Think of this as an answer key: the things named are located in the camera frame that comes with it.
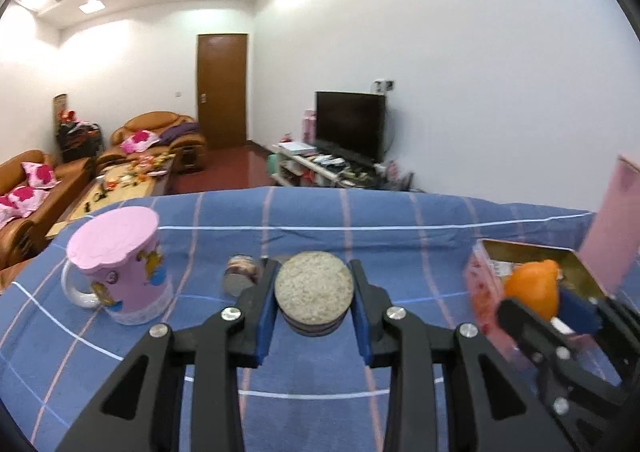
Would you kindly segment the brown leather sofa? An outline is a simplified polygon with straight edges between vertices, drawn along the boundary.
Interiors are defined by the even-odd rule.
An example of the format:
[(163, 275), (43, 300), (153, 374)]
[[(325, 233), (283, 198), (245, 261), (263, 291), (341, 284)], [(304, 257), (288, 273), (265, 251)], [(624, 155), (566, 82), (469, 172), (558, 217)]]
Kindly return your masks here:
[(94, 160), (55, 163), (28, 150), (1, 164), (1, 267), (42, 252), (47, 233), (93, 177)]

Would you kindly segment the pink cartoon mug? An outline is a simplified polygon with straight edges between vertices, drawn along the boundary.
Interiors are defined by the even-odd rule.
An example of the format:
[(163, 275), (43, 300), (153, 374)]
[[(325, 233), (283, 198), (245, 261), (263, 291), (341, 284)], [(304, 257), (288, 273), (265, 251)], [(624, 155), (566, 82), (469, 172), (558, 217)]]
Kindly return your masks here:
[(117, 323), (141, 325), (174, 298), (154, 209), (123, 206), (88, 220), (70, 237), (61, 287), (68, 301), (103, 308)]

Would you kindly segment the wooden coffee table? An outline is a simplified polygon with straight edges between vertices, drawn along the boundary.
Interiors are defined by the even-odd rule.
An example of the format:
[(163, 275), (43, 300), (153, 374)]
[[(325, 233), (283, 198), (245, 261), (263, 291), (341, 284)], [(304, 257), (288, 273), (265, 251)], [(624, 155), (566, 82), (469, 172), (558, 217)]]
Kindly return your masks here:
[(104, 168), (52, 226), (46, 241), (52, 241), (72, 221), (107, 206), (122, 206), (128, 200), (163, 195), (174, 160), (172, 154), (162, 153)]

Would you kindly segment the pink tin box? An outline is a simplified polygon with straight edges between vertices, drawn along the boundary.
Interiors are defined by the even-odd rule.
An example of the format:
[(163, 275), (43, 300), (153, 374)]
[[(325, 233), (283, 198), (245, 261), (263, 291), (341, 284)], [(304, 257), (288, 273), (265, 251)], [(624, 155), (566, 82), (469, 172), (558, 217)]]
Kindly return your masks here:
[(499, 327), (497, 310), (513, 297), (552, 323), (579, 350), (594, 340), (578, 309), (605, 296), (577, 254), (560, 247), (480, 239), (465, 267), (466, 286), (477, 325), (508, 359), (520, 359), (512, 337)]

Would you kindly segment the black rack with toys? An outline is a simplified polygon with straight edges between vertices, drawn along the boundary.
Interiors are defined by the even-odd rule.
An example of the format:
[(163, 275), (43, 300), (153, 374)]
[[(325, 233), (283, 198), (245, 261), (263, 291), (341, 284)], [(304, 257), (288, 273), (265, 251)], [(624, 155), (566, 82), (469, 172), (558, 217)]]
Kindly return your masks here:
[(68, 108), (66, 94), (53, 100), (53, 127), (56, 144), (64, 163), (84, 157), (97, 157), (104, 150), (104, 139), (96, 123), (81, 121), (76, 112)]

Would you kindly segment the small orange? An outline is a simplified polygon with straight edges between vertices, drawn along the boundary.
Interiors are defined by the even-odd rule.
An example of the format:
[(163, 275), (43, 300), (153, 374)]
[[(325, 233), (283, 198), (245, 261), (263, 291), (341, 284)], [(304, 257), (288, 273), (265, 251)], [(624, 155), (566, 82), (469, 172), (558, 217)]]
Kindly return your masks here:
[(517, 299), (540, 319), (549, 322), (559, 311), (559, 273), (560, 266), (551, 259), (521, 264), (504, 282), (504, 296)]

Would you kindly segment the blue plaid tablecloth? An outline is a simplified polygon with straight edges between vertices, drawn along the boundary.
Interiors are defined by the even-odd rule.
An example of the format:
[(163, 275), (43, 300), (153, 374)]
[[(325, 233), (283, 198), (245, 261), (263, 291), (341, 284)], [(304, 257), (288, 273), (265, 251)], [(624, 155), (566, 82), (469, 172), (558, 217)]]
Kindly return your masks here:
[[(92, 215), (66, 227), (2, 293), (3, 450), (61, 451), (58, 445), (70, 426), (149, 329), (160, 323), (175, 331), (192, 328), (235, 305), (241, 295), (230, 296), (222, 287), (224, 269), (234, 255), (252, 257), (259, 279), (268, 259), (280, 269), (302, 252), (330, 253), (347, 267), (357, 259), (368, 281), (386, 290), (393, 305), (436, 327), (472, 324), (480, 330), (464, 287), (476, 241), (576, 252), (593, 220), (590, 212), (562, 207), (338, 189), (170, 195), (145, 200), (144, 206), (160, 217), (160, 247), (174, 287), (174, 298), (159, 317), (127, 327), (103, 308), (80, 308), (65, 297), (61, 276), (66, 246)], [(603, 351), (597, 344), (592, 351), (574, 349), (585, 370), (614, 386), (639, 372), (639, 350)], [(536, 365), (518, 344), (516, 350), (522, 357), (515, 360), (498, 351), (540, 401)], [(451, 451), (442, 368), (434, 371), (435, 451)], [(241, 451), (386, 451), (390, 369), (364, 363), (350, 308), (334, 332), (308, 337), (288, 325), (277, 303), (267, 357), (259, 368), (240, 368), (236, 374)], [(192, 387), (188, 376), (176, 451), (193, 451)]]

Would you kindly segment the black television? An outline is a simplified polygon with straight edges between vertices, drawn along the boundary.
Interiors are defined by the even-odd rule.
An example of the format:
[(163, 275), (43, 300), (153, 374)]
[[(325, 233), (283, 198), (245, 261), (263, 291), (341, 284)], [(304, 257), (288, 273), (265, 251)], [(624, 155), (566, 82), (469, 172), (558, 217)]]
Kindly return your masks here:
[(317, 92), (314, 146), (373, 166), (383, 160), (385, 121), (384, 95)]

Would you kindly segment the small jar beige lid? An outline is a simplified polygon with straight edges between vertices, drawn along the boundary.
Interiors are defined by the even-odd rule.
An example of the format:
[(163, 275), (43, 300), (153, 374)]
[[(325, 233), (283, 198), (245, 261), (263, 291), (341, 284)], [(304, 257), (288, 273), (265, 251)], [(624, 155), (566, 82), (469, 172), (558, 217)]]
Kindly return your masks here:
[(308, 337), (334, 332), (354, 295), (354, 279), (347, 265), (326, 252), (302, 252), (288, 258), (274, 280), (274, 296), (283, 319)]

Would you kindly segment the brown wooden door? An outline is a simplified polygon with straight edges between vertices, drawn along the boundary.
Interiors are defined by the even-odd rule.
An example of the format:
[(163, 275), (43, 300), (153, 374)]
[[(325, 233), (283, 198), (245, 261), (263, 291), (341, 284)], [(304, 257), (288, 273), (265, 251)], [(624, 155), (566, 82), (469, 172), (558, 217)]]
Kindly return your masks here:
[(198, 36), (198, 124), (209, 149), (246, 142), (247, 45), (247, 34)]

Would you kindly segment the white tv stand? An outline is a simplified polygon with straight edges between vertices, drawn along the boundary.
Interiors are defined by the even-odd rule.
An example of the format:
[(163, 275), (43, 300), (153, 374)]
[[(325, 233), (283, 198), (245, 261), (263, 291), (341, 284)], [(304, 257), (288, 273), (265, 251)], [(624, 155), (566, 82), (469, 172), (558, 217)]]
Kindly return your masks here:
[(298, 141), (274, 145), (268, 171), (277, 185), (285, 187), (413, 191), (413, 174), (400, 175), (393, 164), (364, 166), (344, 157), (318, 153)]

